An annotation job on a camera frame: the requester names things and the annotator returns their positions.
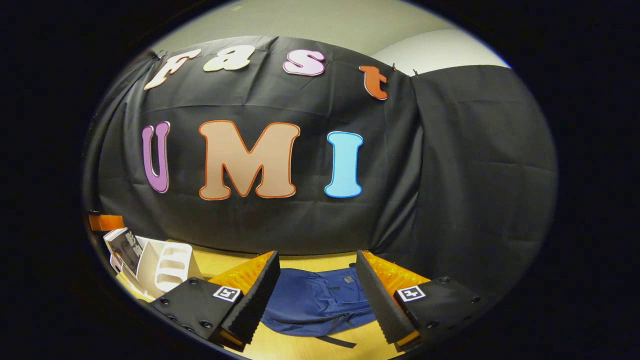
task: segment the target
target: letter m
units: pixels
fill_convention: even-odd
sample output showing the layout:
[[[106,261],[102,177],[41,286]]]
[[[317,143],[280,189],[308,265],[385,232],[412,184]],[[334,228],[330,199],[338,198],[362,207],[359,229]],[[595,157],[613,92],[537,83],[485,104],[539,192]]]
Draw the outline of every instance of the letter m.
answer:
[[[242,197],[249,194],[260,170],[262,182],[255,189],[259,197],[290,197],[296,193],[296,187],[291,184],[291,150],[293,141],[300,135],[298,126],[285,122],[270,124],[251,151],[231,121],[205,122],[199,132],[207,142],[201,198],[224,200],[231,196],[231,189],[224,185],[225,170]]]

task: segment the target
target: book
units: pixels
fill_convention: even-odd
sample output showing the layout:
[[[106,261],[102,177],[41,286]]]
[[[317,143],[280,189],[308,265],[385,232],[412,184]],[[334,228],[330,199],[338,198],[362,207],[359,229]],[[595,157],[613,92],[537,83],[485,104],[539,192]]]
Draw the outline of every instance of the book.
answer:
[[[143,248],[133,232],[127,227],[112,230],[104,235],[104,242],[114,258],[113,262],[137,279]]]

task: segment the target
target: letter i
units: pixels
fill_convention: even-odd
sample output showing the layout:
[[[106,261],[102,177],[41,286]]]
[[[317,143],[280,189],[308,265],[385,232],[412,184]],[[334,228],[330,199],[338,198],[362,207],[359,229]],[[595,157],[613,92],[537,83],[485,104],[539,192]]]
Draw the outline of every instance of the letter i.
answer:
[[[354,197],[362,193],[358,185],[356,170],[358,148],[362,145],[362,136],[343,131],[333,131],[327,135],[333,145],[333,174],[331,183],[324,188],[330,197]]]

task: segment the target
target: purple letter u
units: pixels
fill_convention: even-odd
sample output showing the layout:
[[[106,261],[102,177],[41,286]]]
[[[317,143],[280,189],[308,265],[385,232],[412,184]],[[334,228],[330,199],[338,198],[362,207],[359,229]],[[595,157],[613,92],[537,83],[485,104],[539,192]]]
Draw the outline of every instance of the purple letter u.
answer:
[[[147,181],[153,189],[159,193],[169,190],[169,174],[166,163],[166,136],[169,134],[171,125],[163,121],[157,125],[156,136],[158,137],[158,167],[160,175],[157,175],[151,165],[151,138],[154,135],[154,127],[147,126],[142,129],[142,156],[145,162],[145,174]]]

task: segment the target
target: orange object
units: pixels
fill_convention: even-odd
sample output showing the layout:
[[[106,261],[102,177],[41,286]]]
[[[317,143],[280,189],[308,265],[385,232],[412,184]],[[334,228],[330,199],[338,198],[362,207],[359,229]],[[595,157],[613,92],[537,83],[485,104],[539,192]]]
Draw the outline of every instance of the orange object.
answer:
[[[387,78],[380,74],[380,69],[375,66],[361,66],[360,71],[364,72],[364,88],[369,95],[379,100],[386,100],[387,93],[380,88],[380,82],[387,83]]]
[[[111,231],[125,227],[120,215],[89,215],[89,224],[92,231]]]
[[[231,341],[232,343],[236,344],[237,346],[242,346],[242,341],[236,339],[235,336],[231,335],[231,333],[229,333],[225,329],[220,329],[217,332],[217,335],[222,337],[223,339]]]
[[[414,330],[411,334],[403,337],[402,339],[396,341],[396,344],[399,347],[403,347],[406,344],[409,344],[411,341],[417,339],[420,336],[420,333],[417,330]]]
[[[363,251],[362,254],[380,279],[380,282],[382,282],[389,296],[394,299],[394,302],[400,309],[402,308],[394,298],[396,290],[410,288],[411,286],[430,281],[426,277],[420,276],[415,272],[411,272],[383,258],[379,258],[368,251]]]
[[[209,279],[209,282],[220,286],[240,289],[242,290],[242,294],[246,295],[258,279],[258,275],[260,275],[260,272],[272,254],[273,251],[253,258],[236,266],[235,268],[227,270],[226,272]]]

